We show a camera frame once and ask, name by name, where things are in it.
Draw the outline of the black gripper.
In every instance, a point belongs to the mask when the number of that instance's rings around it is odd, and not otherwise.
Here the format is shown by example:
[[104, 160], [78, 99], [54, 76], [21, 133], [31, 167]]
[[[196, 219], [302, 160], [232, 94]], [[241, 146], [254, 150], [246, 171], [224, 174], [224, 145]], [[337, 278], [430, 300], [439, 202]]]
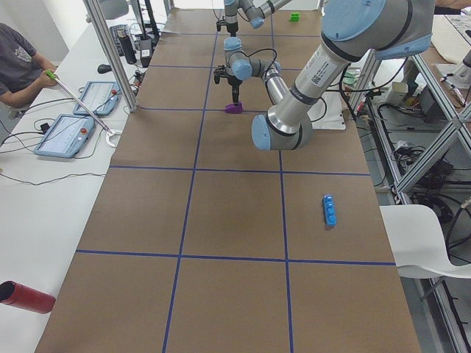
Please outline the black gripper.
[[241, 80], [237, 79], [235, 76], [229, 74], [224, 65], [219, 65], [214, 70], [214, 82], [218, 85], [221, 79], [226, 79], [228, 84], [231, 86], [233, 105], [238, 105], [238, 96], [239, 96], [239, 87], [241, 85]]
[[225, 27], [231, 36], [236, 36], [238, 31], [238, 22], [229, 23], [226, 19], [220, 19], [216, 21], [216, 30], [220, 32]]

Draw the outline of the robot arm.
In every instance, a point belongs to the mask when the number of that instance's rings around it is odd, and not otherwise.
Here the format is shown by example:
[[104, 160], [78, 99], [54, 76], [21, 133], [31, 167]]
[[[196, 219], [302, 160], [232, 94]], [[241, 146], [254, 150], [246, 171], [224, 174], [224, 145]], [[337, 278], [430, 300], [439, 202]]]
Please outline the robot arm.
[[260, 150], [294, 150], [313, 135], [308, 111], [334, 79], [350, 64], [373, 49], [379, 60], [398, 59], [424, 52], [431, 43], [434, 1], [329, 1], [322, 19], [321, 43], [291, 87], [286, 86], [275, 63], [249, 58], [237, 38], [238, 11], [243, 10], [255, 29], [285, 5], [265, 1], [226, 1], [222, 21], [230, 36], [224, 40], [226, 65], [222, 76], [238, 87], [251, 76], [260, 77], [273, 102], [267, 113], [252, 122], [252, 141]]
[[255, 6], [251, 0], [224, 0], [224, 13], [222, 19], [216, 22], [216, 30], [220, 32], [225, 26], [231, 37], [235, 37], [238, 31], [238, 10], [242, 9], [253, 29], [260, 28], [265, 19], [274, 14], [281, 7], [287, 5], [290, 0], [265, 1], [260, 6]]

